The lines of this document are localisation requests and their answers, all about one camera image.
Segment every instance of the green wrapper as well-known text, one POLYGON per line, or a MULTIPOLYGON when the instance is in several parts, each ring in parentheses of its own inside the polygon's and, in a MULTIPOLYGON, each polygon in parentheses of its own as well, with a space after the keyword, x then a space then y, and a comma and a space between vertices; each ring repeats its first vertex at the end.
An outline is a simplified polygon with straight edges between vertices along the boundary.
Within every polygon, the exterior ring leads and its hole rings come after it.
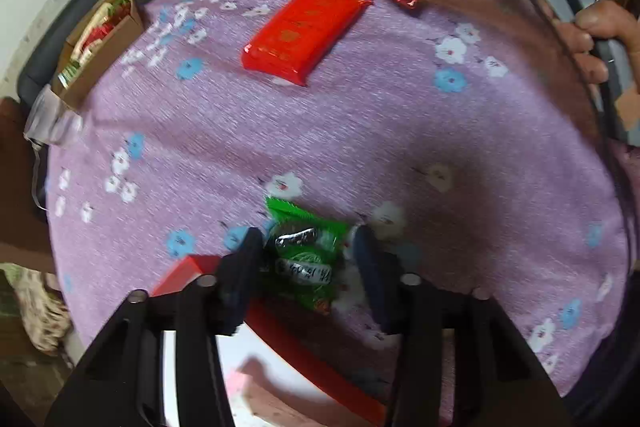
POLYGON ((267 288, 305 308, 328 313, 335 295, 332 275, 347 224, 322 219, 278 198, 267 198, 266 204, 276 221, 266 247, 267 288))

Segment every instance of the red package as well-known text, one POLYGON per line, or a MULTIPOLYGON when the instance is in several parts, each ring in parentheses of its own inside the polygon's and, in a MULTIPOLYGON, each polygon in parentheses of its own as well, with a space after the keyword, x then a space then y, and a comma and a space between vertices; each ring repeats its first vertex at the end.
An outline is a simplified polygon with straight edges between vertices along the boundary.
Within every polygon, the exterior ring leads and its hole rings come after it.
POLYGON ((291 0, 242 49, 242 66, 306 86, 306 76, 372 0, 291 0))

